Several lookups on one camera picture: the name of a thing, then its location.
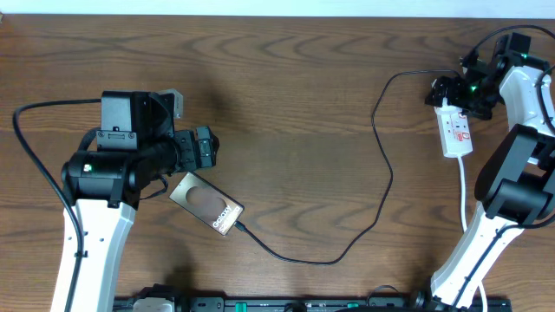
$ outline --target black wire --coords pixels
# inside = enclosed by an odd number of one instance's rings
[[[368,294],[368,296],[366,297],[366,305],[367,305],[367,306],[370,306],[370,299],[372,299],[372,296],[374,296],[375,293],[377,293],[378,291],[380,291],[380,290],[382,290],[382,289],[392,289],[392,290],[394,290],[394,291],[397,293],[397,295],[402,299],[401,292],[399,292],[399,290],[397,290],[397,288],[395,288],[395,287],[393,287],[393,286],[391,286],[391,285],[381,285],[381,286],[378,286],[378,287],[374,288],[374,290],[372,290],[372,291]]]
[[[541,26],[537,26],[537,25],[528,25],[528,24],[523,24],[523,25],[513,25],[513,26],[507,26],[507,27],[503,27],[501,29],[497,29],[495,30],[493,33],[487,35],[486,37],[484,37],[484,39],[480,40],[480,42],[478,42],[478,44],[476,44],[474,46],[474,48],[472,48],[472,50],[476,50],[480,47],[480,45],[482,45],[484,42],[486,42],[487,40],[489,40],[491,37],[502,33],[504,31],[508,31],[511,29],[536,29],[536,30],[540,30],[542,32],[544,32],[545,34],[547,34],[548,36],[550,36],[551,38],[555,39],[555,34],[553,34],[550,30],[545,29]]]
[[[332,264],[336,264],[336,263],[340,262],[345,257],[347,252],[349,252],[350,248],[353,247],[353,245],[356,243],[356,241],[360,237],[362,237],[364,234],[366,234],[368,231],[372,230],[372,228],[374,228],[374,226],[378,223],[378,219],[380,218],[380,215],[382,213],[383,204],[385,203],[385,199],[387,198],[387,196],[389,194],[389,190],[391,189],[391,185],[393,184],[393,168],[391,167],[391,164],[389,163],[388,156],[386,155],[385,151],[383,150],[383,146],[382,146],[382,143],[380,141],[380,137],[378,136],[378,132],[375,129],[375,113],[377,112],[378,107],[380,106],[380,102],[382,101],[382,98],[385,95],[385,92],[388,89],[389,84],[396,77],[398,77],[400,75],[416,75],[416,74],[430,74],[430,73],[453,73],[453,74],[456,74],[456,75],[460,76],[460,74],[456,70],[453,70],[453,69],[428,69],[428,70],[416,70],[416,71],[408,71],[408,72],[398,73],[398,74],[393,75],[391,78],[389,78],[388,82],[385,84],[385,87],[383,88],[382,94],[378,98],[378,101],[374,106],[374,110],[372,111],[372,116],[371,116],[370,119],[372,121],[372,130],[374,130],[375,140],[376,140],[378,146],[380,147],[380,151],[382,152],[383,159],[385,160],[386,164],[388,165],[388,169],[389,169],[388,186],[386,187],[385,192],[383,193],[382,201],[380,202],[380,205],[378,206],[378,211],[375,215],[374,222],[372,222],[372,224],[369,227],[364,229],[360,234],[358,234],[355,238],[353,238],[353,240],[349,243],[349,245],[347,245],[347,248],[345,248],[343,253],[337,259],[332,260],[332,261],[320,262],[320,261],[305,261],[305,260],[298,260],[298,259],[293,259],[293,258],[289,258],[289,257],[284,257],[284,256],[281,256],[280,254],[278,254],[276,251],[272,250],[266,244],[264,244],[256,235],[254,235],[251,231],[249,231],[249,229],[247,229],[247,227],[244,224],[242,224],[241,222],[237,221],[235,223],[235,226],[240,231],[243,231],[246,234],[248,234],[255,242],[257,242],[257,244],[260,245],[260,247],[262,247],[262,249],[266,250],[269,254],[271,254],[272,256],[274,256],[275,258],[277,258],[279,260],[290,262],[290,263],[313,264],[313,265],[332,265]]]
[[[551,66],[549,69],[544,71],[539,76],[538,81],[536,82],[536,91],[538,93],[539,108],[541,108],[541,113],[544,116],[545,124],[547,125],[547,127],[549,128],[549,131],[551,131],[553,135],[555,135],[555,127],[553,126],[552,118],[549,117],[549,115],[547,114],[547,107],[545,106],[544,95],[541,92],[541,87],[544,85],[543,80],[545,75],[550,73],[554,68],[555,68],[555,65]]]
[[[140,198],[139,200],[147,200],[150,198],[155,198],[156,196],[162,195],[164,193],[167,192],[167,188],[169,187],[169,183],[167,183],[167,179],[166,177],[164,177],[163,175],[159,174],[157,177],[155,177],[156,179],[159,179],[162,184],[164,185],[164,188],[162,188],[161,190],[158,190],[148,196],[146,196],[145,198]]]
[[[69,312],[71,310],[71,305],[73,303],[73,297],[75,294],[75,286],[77,285],[77,277],[79,276],[79,269],[81,268],[81,260],[83,256],[83,234],[81,231],[81,226],[79,225],[79,220],[77,220],[77,216],[74,214],[73,210],[71,209],[71,204],[69,203],[68,199],[65,197],[65,195],[63,195],[62,189],[60,188],[60,186],[58,186],[54,178],[52,178],[52,175],[50,175],[50,172],[42,164],[41,160],[38,159],[36,154],[33,152],[29,144],[27,143],[27,140],[25,140],[25,138],[23,137],[23,134],[19,127],[19,115],[22,112],[32,108],[49,107],[54,105],[97,103],[100,101],[101,101],[100,99],[92,99],[92,100],[73,100],[73,101],[50,101],[50,102],[44,102],[44,103],[29,104],[16,109],[12,118],[14,132],[16,133],[17,139],[19,140],[19,143],[21,143],[23,150],[25,150],[25,152],[29,155],[31,160],[33,160],[36,167],[38,168],[38,171],[41,172],[44,178],[50,183],[50,186],[52,186],[52,188],[54,189],[54,192],[56,193],[58,198],[60,198],[60,200],[62,201],[63,207],[68,212],[69,218],[71,219],[71,223],[75,228],[75,234],[77,236],[77,252],[75,253],[75,266],[73,268],[71,284],[69,285],[68,300],[66,301],[66,307],[65,307],[66,312]]]
[[[83,136],[81,139],[81,143],[79,143],[79,147],[77,147],[78,151],[87,151],[88,147],[93,143],[96,138],[96,132],[101,130],[100,127],[94,127]]]

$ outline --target wood grain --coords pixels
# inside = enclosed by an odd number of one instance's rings
[[[49,309],[62,247],[62,206],[12,133],[15,107],[95,98],[106,89],[176,88],[186,96],[177,128],[209,125],[222,144],[218,165],[199,174],[244,204],[242,221],[278,252],[329,260],[374,218],[389,179],[369,122],[387,79],[457,68],[458,57],[489,31],[524,22],[5,16],[0,310]],[[534,54],[550,59],[553,49],[534,34]],[[339,264],[281,263],[243,233],[219,237],[162,197],[140,206],[117,293],[152,283],[229,296],[365,296],[385,283],[419,289],[460,238],[457,164],[442,157],[435,114],[422,104],[434,78],[402,77],[388,91],[376,123],[395,182],[379,224]],[[58,176],[84,132],[99,125],[100,108],[38,109],[22,123]],[[474,181],[506,133],[505,108],[496,107],[491,121],[472,120],[471,128],[469,218]],[[528,231],[517,239],[487,276],[487,293],[509,297],[515,311],[552,310],[553,234]]]

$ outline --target white wall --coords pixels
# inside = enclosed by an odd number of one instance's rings
[[[0,0],[0,11],[5,14],[555,18],[555,0]]]

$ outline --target white power strip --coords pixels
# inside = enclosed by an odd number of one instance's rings
[[[447,104],[443,98],[442,107],[435,107],[437,122],[440,126],[441,148],[443,156],[457,158],[472,152],[472,141],[468,119],[462,109]]]

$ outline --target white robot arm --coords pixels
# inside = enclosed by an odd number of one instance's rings
[[[526,65],[527,49],[521,53],[509,48],[522,49],[523,39],[526,41],[523,37],[512,34],[498,40],[492,63],[503,63],[505,67],[500,71],[489,71],[488,75],[480,76],[476,73],[477,68],[491,68],[491,63],[488,66],[480,64],[481,61],[464,64],[470,68],[473,66],[473,69],[465,68],[467,79],[470,76],[471,81],[463,84],[470,89],[466,93],[471,95],[470,101],[458,102],[464,92],[449,94],[442,91],[450,98],[451,105],[461,104],[463,109],[483,108],[488,104],[485,98],[492,96],[491,86],[496,80],[500,81],[499,95],[506,104],[510,133],[482,169],[476,183],[478,202],[472,222],[447,262],[433,274],[427,300],[417,304],[421,308],[469,308],[478,284],[505,247],[523,232],[526,224],[545,218],[552,211],[555,141],[547,125],[552,122],[551,118],[546,119],[542,112],[544,109],[547,116],[555,116],[549,92],[551,77],[544,75],[546,65],[542,62],[534,59],[531,66]],[[543,82],[540,86],[542,99],[537,92],[540,79]],[[474,94],[478,88],[484,88],[484,94]],[[438,91],[434,90],[433,94],[441,95]],[[479,111],[476,115],[489,119],[491,111]],[[537,177],[525,173],[526,162],[540,166],[545,175]],[[504,228],[507,230],[498,237]]]
[[[106,91],[101,104],[101,128],[83,138],[62,169],[63,193],[80,229],[65,211],[52,312],[112,311],[121,254],[140,200],[166,191],[164,175],[215,166],[219,142],[208,127],[198,127],[196,135],[174,131],[173,119],[183,114],[177,91]],[[94,138],[98,150],[88,151]],[[157,179],[165,188],[140,198]]]

